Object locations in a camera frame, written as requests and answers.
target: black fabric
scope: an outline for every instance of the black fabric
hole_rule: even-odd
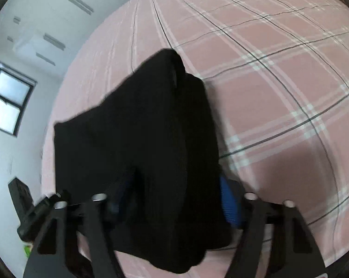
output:
[[[231,241],[203,82],[174,50],[146,60],[97,107],[55,125],[56,190],[81,203],[135,168],[114,249],[174,273]]]

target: black metal bracket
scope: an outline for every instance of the black metal bracket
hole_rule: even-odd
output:
[[[17,234],[25,242],[33,242],[38,235],[46,217],[49,215],[53,205],[60,200],[67,200],[68,195],[63,192],[54,194],[50,198],[45,197],[37,205],[31,206],[26,215],[20,219]]]
[[[24,278],[124,278],[107,230],[112,220],[118,220],[121,196],[130,184],[118,184],[119,200],[116,192],[109,192],[110,197],[97,194],[80,205],[56,202],[35,239]],[[294,202],[268,203],[254,193],[245,193],[241,204],[245,214],[242,238],[226,278],[255,277],[266,224],[274,225],[266,278],[327,278],[318,246]],[[91,261],[78,251],[76,233],[81,222]]]

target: bed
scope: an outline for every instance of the bed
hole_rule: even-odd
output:
[[[228,177],[264,200],[296,202],[326,265],[344,255],[349,9],[340,0],[130,0],[92,33],[67,71],[45,139],[42,192],[55,191],[54,123],[98,105],[162,48],[175,49],[204,81]],[[266,229],[259,275],[270,237]],[[208,252],[182,276],[224,277],[234,250]],[[181,277],[118,256],[127,277]]]

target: white wall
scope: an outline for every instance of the white wall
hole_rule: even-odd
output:
[[[89,15],[68,0],[8,0],[0,12],[0,47],[14,51],[23,62],[64,78],[67,68],[91,33],[129,0],[83,0]],[[21,18],[20,24],[13,22]],[[64,51],[43,39],[47,33],[66,45]],[[36,52],[56,66],[36,57]]]
[[[7,185],[17,176],[29,186],[35,201],[40,198],[41,152],[48,118],[61,81],[24,64],[9,51],[0,52],[0,61],[38,82],[24,112],[18,137],[0,131],[0,257],[20,278],[27,259],[16,232],[19,219]]]

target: blue object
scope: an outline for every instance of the blue object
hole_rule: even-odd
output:
[[[220,176],[220,184],[223,214],[232,227],[238,228],[242,223],[240,198],[233,195],[224,176]]]

